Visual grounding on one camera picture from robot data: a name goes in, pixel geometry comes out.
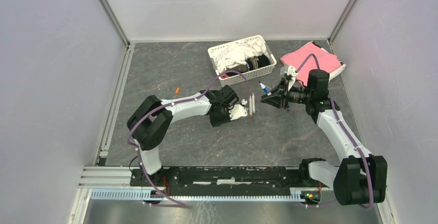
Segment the white pen blue ends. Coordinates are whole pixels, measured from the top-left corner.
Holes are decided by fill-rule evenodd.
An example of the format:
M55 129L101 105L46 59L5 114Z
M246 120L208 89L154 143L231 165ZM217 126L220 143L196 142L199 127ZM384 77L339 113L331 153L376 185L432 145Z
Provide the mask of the white pen blue ends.
M272 94L270 89L265 84L263 84L262 82L259 82L259 85L266 95Z

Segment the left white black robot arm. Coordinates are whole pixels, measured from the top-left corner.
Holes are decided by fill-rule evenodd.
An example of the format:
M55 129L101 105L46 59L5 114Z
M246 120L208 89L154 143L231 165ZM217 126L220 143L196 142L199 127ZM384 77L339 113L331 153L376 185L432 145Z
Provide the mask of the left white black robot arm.
M148 96L127 121L128 143L139 154L145 183L157 186L162 181L159 145L171 124L194 116L208 116L213 127L248 116L247 100L239 102L228 85L220 90L205 89L176 100L160 100Z

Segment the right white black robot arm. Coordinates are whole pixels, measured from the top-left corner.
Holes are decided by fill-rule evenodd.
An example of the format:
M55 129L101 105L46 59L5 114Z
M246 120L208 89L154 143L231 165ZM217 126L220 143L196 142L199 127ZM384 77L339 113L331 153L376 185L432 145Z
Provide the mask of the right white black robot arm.
M305 187L315 183L331 188L340 205L371 208L386 198L387 161L373 155L354 135L329 91L330 74L310 70L307 85L297 87L298 70L285 66L281 80L261 97L261 103L288 109L291 103L305 105L306 113L324 132L339 157L338 167L322 158L303 159L298 179Z

